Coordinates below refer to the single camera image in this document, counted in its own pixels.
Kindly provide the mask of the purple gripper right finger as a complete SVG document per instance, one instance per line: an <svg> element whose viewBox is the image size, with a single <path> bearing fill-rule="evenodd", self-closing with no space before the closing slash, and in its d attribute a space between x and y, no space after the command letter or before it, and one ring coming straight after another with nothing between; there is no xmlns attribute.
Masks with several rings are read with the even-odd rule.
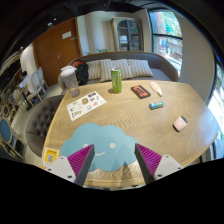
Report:
<svg viewBox="0 0 224 224"><path fill-rule="evenodd" d="M140 144L135 144L135 156L146 184L182 169L182 166L170 155L160 155Z"/></svg>

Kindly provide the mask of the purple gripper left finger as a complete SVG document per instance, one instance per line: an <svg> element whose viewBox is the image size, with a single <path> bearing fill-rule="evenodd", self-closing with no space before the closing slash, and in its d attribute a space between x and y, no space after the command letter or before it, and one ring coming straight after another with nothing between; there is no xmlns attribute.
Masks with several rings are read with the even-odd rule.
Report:
<svg viewBox="0 0 224 224"><path fill-rule="evenodd" d="M46 168L46 171L78 186L83 186L94 155L94 145L89 145L68 157L60 156Z"/></svg>

